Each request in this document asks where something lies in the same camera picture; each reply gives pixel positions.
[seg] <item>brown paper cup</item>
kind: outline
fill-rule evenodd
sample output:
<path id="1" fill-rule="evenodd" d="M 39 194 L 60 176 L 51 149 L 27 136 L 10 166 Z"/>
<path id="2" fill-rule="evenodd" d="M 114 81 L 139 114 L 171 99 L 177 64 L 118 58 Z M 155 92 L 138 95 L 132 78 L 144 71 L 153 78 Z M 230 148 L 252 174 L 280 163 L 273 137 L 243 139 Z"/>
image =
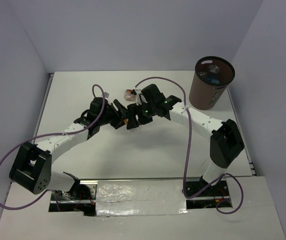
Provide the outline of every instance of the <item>brown paper cup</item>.
<path id="1" fill-rule="evenodd" d="M 211 109 L 233 81 L 235 70 L 226 60 L 216 56 L 201 58 L 195 66 L 190 103 L 197 109 Z"/>

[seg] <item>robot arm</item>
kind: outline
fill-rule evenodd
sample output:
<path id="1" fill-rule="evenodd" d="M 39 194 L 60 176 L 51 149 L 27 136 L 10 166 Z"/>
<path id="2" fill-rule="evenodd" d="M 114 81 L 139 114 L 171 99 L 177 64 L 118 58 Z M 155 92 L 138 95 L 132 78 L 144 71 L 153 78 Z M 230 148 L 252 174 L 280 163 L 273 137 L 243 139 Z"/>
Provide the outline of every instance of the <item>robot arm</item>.
<path id="1" fill-rule="evenodd" d="M 139 97 L 142 101 L 130 104 L 127 108 L 114 100 L 115 108 L 106 100 L 99 120 L 90 129 L 81 133 L 68 135 L 68 132 L 83 130 L 94 121 L 102 108 L 101 97 L 94 98 L 90 109 L 84 111 L 64 134 L 38 144 L 26 142 L 19 149 L 10 178 L 34 194 L 39 194 L 46 188 L 74 192 L 80 186 L 80 180 L 69 173 L 52 172 L 51 165 L 72 147 L 91 138 L 101 126 L 110 124 L 118 129 L 126 123 L 126 128 L 132 129 L 152 122 L 153 116 L 156 115 L 189 126 L 188 115 L 181 99 L 172 95 L 165 98 L 155 84 L 147 86 L 137 94 L 143 96 Z M 234 121 L 216 120 L 192 108 L 190 113 L 192 129 L 210 142 L 212 162 L 201 178 L 207 184 L 226 171 L 244 149 L 244 143 Z"/>

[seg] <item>white wall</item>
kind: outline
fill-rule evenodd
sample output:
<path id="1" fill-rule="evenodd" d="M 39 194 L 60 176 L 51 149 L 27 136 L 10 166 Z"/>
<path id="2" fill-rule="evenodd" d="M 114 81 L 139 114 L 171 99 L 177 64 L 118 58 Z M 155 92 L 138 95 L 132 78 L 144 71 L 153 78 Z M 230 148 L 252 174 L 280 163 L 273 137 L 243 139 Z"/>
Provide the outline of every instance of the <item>white wall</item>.
<path id="1" fill-rule="evenodd" d="M 286 235 L 286 1 L 264 0 L 234 60 L 231 93 Z"/>
<path id="2" fill-rule="evenodd" d="M 31 41 L 6 0 L 0 0 L 0 159 L 31 137 L 48 75 Z M 0 200 L 9 189 L 11 156 L 0 171 Z"/>
<path id="3" fill-rule="evenodd" d="M 262 0 L 8 0 L 49 71 L 232 60 Z"/>

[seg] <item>white table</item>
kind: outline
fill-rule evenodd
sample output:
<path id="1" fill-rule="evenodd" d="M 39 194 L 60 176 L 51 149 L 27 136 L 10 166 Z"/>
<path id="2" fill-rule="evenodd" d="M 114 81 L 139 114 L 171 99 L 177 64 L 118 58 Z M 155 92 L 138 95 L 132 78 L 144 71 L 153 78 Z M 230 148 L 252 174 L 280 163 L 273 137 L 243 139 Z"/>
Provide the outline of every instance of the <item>white table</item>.
<path id="1" fill-rule="evenodd" d="M 105 71 L 57 72 L 52 82 L 38 134 L 65 129 L 93 99 L 91 86 L 100 84 L 110 100 L 123 100 L 125 89 L 150 76 L 173 79 L 189 91 L 192 71 Z M 176 86 L 154 81 L 166 96 L 182 94 Z M 213 118 L 235 120 L 225 92 L 216 106 L 206 111 Z M 110 126 L 89 141 L 59 158 L 56 171 L 68 171 L 79 178 L 180 178 L 186 154 L 187 129 L 166 119 L 140 126 L 134 132 Z M 193 135 L 189 176 L 201 176 L 209 160 L 209 144 Z M 252 177 L 243 151 L 228 172 L 239 177 L 245 193 L 243 207 L 235 214 L 221 215 L 215 209 L 193 209 L 179 215 L 85 217 L 80 212 L 48 212 L 50 193 L 35 205 L 19 211 L 4 210 L 0 221 L 0 240 L 17 239 L 222 239 L 284 240 L 275 207 L 263 177 Z M 239 202 L 239 189 L 227 180 L 233 206 Z M 21 206 L 35 195 L 12 184 L 6 204 Z"/>
<path id="2" fill-rule="evenodd" d="M 188 96 L 193 74 L 193 71 L 56 72 L 38 135 L 61 132 L 78 118 L 93 100 L 93 84 L 99 84 L 108 92 L 110 101 L 118 99 L 126 106 L 132 102 L 124 100 L 125 89 L 133 88 L 137 82 L 150 76 L 177 81 Z M 156 83 L 165 96 L 183 97 L 177 86 L 160 79 L 145 82 L 141 87 L 151 83 Z M 223 121 L 235 120 L 228 92 L 225 91 L 218 103 L 204 113 Z M 125 127 L 114 130 L 109 125 L 103 126 L 89 141 L 61 156 L 53 164 L 53 170 L 68 171 L 82 179 L 180 178 L 187 136 L 185 126 L 160 117 L 154 117 L 152 123 L 131 131 Z M 209 143 L 193 134 L 188 176 L 202 176 L 209 161 Z M 228 172 L 235 176 L 252 175 L 245 151 L 234 160 Z"/>
<path id="3" fill-rule="evenodd" d="M 211 208 L 169 216 L 88 217 L 80 212 L 48 212 L 47 193 L 24 210 L 4 210 L 0 240 L 285 240 L 264 177 L 238 179 L 244 189 L 244 204 L 231 215 Z M 237 205 L 239 189 L 231 179 L 227 184 L 232 203 Z M 32 193 L 14 183 L 7 204 L 21 206 L 34 199 Z"/>

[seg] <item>purple cable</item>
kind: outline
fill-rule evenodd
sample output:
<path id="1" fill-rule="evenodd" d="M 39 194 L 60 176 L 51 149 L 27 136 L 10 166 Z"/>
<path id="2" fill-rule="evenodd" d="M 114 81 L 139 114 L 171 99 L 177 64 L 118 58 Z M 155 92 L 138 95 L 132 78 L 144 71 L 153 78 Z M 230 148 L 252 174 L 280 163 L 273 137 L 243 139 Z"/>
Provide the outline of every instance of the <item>purple cable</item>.
<path id="1" fill-rule="evenodd" d="M 67 135 L 74 135 L 74 134 L 79 134 L 83 131 L 86 131 L 88 130 L 89 128 L 91 128 L 97 121 L 98 119 L 101 117 L 101 115 L 103 114 L 103 111 L 104 111 L 104 107 L 105 107 L 105 93 L 104 93 L 104 90 L 102 89 L 101 86 L 97 85 L 97 84 L 94 84 L 93 87 L 92 87 L 92 91 L 94 92 L 94 87 L 98 87 L 101 92 L 102 92 L 102 95 L 103 95 L 103 105 L 102 105 L 102 109 L 101 111 L 99 112 L 97 118 L 91 123 L 89 124 L 87 127 L 85 127 L 84 129 L 82 130 L 79 130 L 79 131 L 71 131 L 71 132 L 67 132 L 66 134 Z M 47 133 L 47 134 L 43 134 L 43 135 L 39 135 L 39 136 L 35 136 L 35 137 L 32 137 L 24 142 L 21 142 L 20 144 L 16 145 L 15 147 L 13 147 L 8 153 L 5 154 L 5 156 L 3 156 L 3 158 L 0 160 L 0 167 L 1 165 L 3 164 L 3 162 L 5 161 L 5 159 L 13 152 L 15 151 L 17 148 L 19 148 L 21 145 L 23 145 L 24 143 L 26 142 L 29 142 L 29 141 L 32 141 L 32 140 L 35 140 L 35 139 L 40 139 L 40 138 L 44 138 L 44 137 L 50 137 L 50 136 L 62 136 L 63 134 L 65 133 L 62 133 L 62 132 L 55 132 L 55 133 Z M 24 206 L 19 206 L 19 207 L 11 207 L 11 206 L 6 206 L 4 204 L 2 204 L 0 202 L 0 207 L 4 208 L 4 209 L 7 209 L 7 210 L 21 210 L 21 209 L 25 209 L 31 205 L 33 205 L 34 203 L 36 203 L 39 199 L 41 199 L 45 194 L 46 192 L 48 192 L 49 190 L 46 190 L 44 191 L 37 199 L 35 199 L 34 201 L 32 201 L 31 203 L 29 204 L 26 204 Z"/>
<path id="2" fill-rule="evenodd" d="M 150 80 L 150 79 L 162 79 L 162 80 L 165 80 L 165 81 L 169 81 L 173 84 L 175 84 L 176 86 L 178 86 L 182 92 L 183 92 L 183 102 L 184 102 L 184 105 L 186 106 L 187 105 L 187 100 L 186 100 L 186 92 L 185 90 L 183 89 L 183 87 L 178 84 L 177 82 L 171 80 L 171 79 L 168 79 L 168 78 L 165 78 L 165 77 L 160 77 L 160 76 L 151 76 L 151 77 L 148 77 L 148 78 L 145 78 L 143 80 L 141 80 L 139 83 L 137 83 L 135 85 L 135 88 L 138 87 L 138 85 L 140 85 L 141 83 L 147 81 L 147 80 Z M 244 192 L 243 192 L 243 188 L 241 186 L 241 184 L 239 183 L 239 181 L 231 174 L 228 174 L 228 173 L 225 173 L 221 176 L 219 176 L 217 179 L 213 180 L 212 182 L 210 182 L 208 185 L 206 185 L 205 187 L 203 187 L 200 191 L 198 191 L 197 193 L 193 194 L 192 196 L 188 196 L 187 195 L 187 192 L 186 192 L 186 179 L 187 179 L 187 169 L 188 169 L 188 162 L 189 162 L 189 155 L 190 155 L 190 151 L 191 151 L 191 143 L 192 143 L 192 117 L 191 117 L 191 113 L 189 112 L 189 109 L 186 108 L 186 112 L 187 112 L 187 115 L 188 115 L 188 143 L 187 143 L 187 153 L 186 153 L 186 159 L 185 159 L 185 167 L 184 167 L 184 175 L 183 175 L 183 193 L 184 193 L 184 196 L 186 197 L 186 199 L 192 199 L 192 198 L 195 198 L 197 197 L 198 195 L 200 195 L 204 190 L 206 190 L 207 188 L 209 188 L 214 182 L 216 181 L 219 181 L 221 180 L 225 175 L 228 175 L 230 177 L 232 177 L 236 183 L 238 184 L 239 188 L 240 188 L 240 191 L 241 191 L 241 201 L 240 201 L 240 204 L 238 205 L 238 207 L 233 210 L 233 211 L 230 211 L 230 212 L 223 212 L 221 210 L 218 209 L 218 206 L 222 203 L 222 202 L 225 202 L 225 201 L 228 201 L 227 199 L 224 199 L 220 202 L 217 203 L 216 205 L 216 210 L 218 212 L 220 212 L 221 214 L 233 214 L 235 213 L 236 211 L 238 211 L 242 204 L 243 204 L 243 200 L 244 200 Z"/>
<path id="3" fill-rule="evenodd" d="M 94 91 L 94 88 L 93 88 L 93 87 L 92 87 L 92 93 L 93 93 L 93 96 L 96 97 L 95 91 Z"/>

